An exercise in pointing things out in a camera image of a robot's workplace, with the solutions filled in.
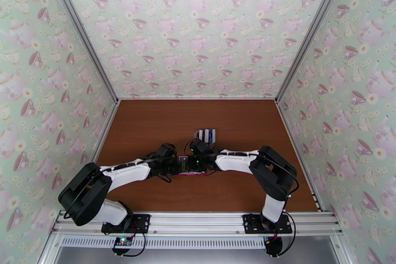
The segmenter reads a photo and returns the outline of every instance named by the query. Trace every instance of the teapot pattern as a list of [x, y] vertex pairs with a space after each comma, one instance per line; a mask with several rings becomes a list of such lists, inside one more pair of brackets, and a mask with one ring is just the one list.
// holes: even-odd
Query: teapot pattern
[[273, 98], [320, 2], [73, 0], [117, 95], [134, 99]]
[[395, 0], [335, 0], [280, 100], [357, 263], [396, 259], [395, 9]]
[[[113, 101], [59, 0], [0, 6], [0, 263], [35, 263], [55, 196], [91, 159]], [[112, 22], [98, 15], [92, 27], [111, 35]]]

